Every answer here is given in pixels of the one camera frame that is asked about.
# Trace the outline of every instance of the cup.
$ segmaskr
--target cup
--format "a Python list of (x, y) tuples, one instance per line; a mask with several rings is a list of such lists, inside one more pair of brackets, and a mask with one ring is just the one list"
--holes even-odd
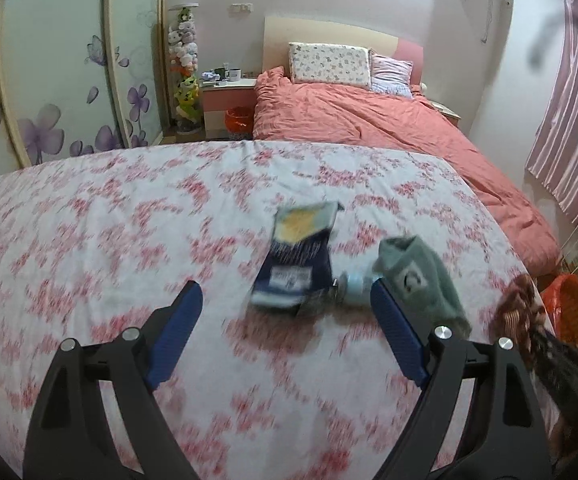
[(240, 70), (240, 68), (230, 68), (229, 69), (229, 81), (240, 81), (241, 75), (242, 75), (242, 70)]

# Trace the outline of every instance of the blue gripper pad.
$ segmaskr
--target blue gripper pad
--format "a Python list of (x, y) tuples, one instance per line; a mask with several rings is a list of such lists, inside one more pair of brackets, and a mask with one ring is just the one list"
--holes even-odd
[(423, 366), (424, 348), (400, 307), (380, 280), (371, 286), (371, 309), (391, 347), (403, 375), (419, 388), (429, 381)]
[(179, 300), (176, 298), (176, 301), (172, 304), (175, 307), (174, 313), (149, 353), (149, 371), (144, 380), (152, 390), (171, 377), (200, 317), (203, 309), (203, 292), (200, 285), (194, 283), (187, 293)]

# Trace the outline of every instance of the floral bed sheet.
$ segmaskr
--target floral bed sheet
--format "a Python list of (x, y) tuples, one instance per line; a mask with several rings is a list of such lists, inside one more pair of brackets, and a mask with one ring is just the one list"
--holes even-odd
[[(474, 330), (524, 272), (498, 224), (443, 160), (278, 141), (122, 150), (0, 176), (0, 453), (21, 472), (35, 397), (59, 342), (110, 340), (167, 306), (189, 279), (203, 313), (155, 396), (204, 479), (371, 478), (412, 412), (406, 380), (370, 312), (288, 319), (248, 298), (280, 204), (338, 200), (335, 274), (365, 272), (378, 242), (421, 236), (442, 257)], [(539, 391), (546, 425), (556, 410)], [(110, 384), (122, 460), (136, 459)], [(450, 462), (461, 392), (438, 456)]]

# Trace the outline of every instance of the pillow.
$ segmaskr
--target pillow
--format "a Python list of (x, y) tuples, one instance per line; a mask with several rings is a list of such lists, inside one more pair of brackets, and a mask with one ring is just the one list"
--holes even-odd
[(371, 91), (413, 99), (409, 80), (413, 63), (381, 56), (373, 50), (371, 55)]
[(289, 43), (289, 70), (294, 83), (371, 86), (369, 51), (360, 46)]

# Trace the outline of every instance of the headboard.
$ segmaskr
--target headboard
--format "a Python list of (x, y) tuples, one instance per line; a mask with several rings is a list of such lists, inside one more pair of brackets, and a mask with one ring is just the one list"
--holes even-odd
[(334, 43), (373, 48), (382, 56), (413, 63), (411, 84), (420, 84), (423, 67), (423, 48), (411, 41), (363, 27), (334, 22), (317, 22), (301, 18), (265, 18), (265, 40), (262, 51), (262, 70), (284, 66), (289, 69), (289, 43)]

